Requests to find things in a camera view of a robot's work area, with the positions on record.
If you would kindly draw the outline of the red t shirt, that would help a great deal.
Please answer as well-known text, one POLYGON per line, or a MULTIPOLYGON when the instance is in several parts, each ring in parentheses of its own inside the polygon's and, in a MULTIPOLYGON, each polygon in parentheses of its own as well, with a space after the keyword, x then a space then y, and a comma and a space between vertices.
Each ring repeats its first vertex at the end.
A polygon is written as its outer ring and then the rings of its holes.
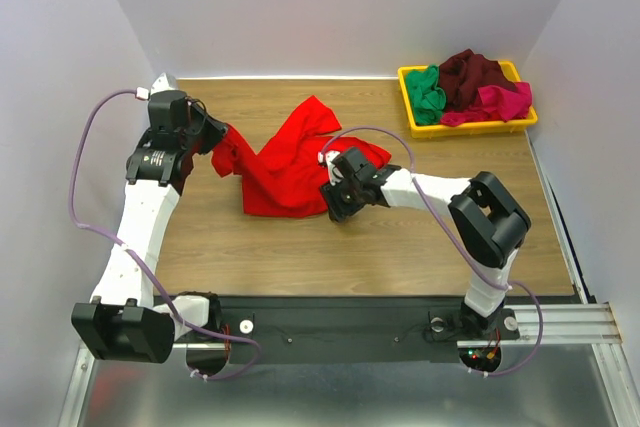
POLYGON ((303 101, 258 152, 234 128, 213 150, 211 164, 221 177, 241 178, 247 215, 304 218, 327 211, 320 188, 328 171, 318 154, 342 126, 317 97, 303 101))

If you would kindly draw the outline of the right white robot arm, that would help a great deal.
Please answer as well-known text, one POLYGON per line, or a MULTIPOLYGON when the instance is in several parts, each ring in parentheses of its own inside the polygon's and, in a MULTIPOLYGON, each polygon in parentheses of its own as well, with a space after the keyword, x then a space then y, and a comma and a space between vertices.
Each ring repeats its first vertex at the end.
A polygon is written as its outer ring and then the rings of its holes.
POLYGON ((461 328, 482 337, 496 327, 531 220, 494 174, 445 178, 392 164, 377 167, 355 147, 321 152, 318 160, 328 171, 321 194, 334 222, 346 221, 367 205, 431 213, 472 269, 460 308, 461 328))

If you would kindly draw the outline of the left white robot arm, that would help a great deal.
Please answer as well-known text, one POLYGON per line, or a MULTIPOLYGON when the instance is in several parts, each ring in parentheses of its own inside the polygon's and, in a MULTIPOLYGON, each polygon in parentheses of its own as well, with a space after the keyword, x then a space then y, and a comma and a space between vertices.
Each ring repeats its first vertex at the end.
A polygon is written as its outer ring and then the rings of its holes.
POLYGON ((112 242, 109 260, 89 301, 74 305, 71 323, 100 360, 163 363, 188 333, 210 341, 223 334, 217 297, 170 297, 155 276, 169 220, 196 155, 207 155, 228 127, 205 105, 161 74, 132 92, 146 102, 149 126, 126 162, 125 201, 117 232, 76 225, 112 242))

